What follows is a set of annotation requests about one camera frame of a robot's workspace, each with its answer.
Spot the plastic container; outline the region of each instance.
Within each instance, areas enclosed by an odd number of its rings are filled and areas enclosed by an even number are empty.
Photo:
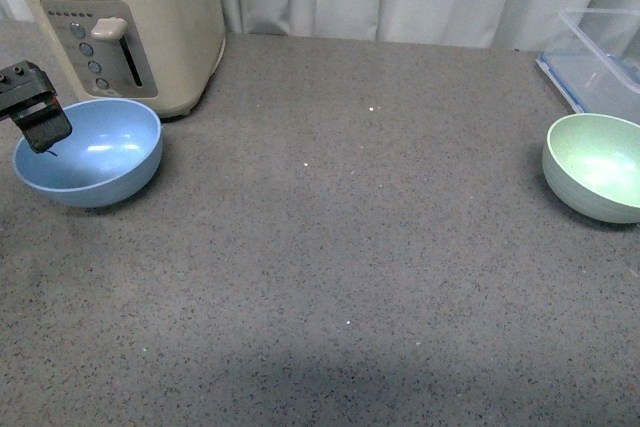
[[[640,124],[640,11],[563,10],[538,64],[579,113]]]

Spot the cream toaster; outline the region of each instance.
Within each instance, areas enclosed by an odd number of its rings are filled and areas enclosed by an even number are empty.
[[[80,100],[190,112],[225,46],[220,0],[26,0]]]

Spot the gray countertop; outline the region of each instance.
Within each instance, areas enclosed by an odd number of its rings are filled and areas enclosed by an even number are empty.
[[[4,425],[638,425],[638,228],[547,187],[534,59],[230,35],[95,210],[24,187],[0,123]]]

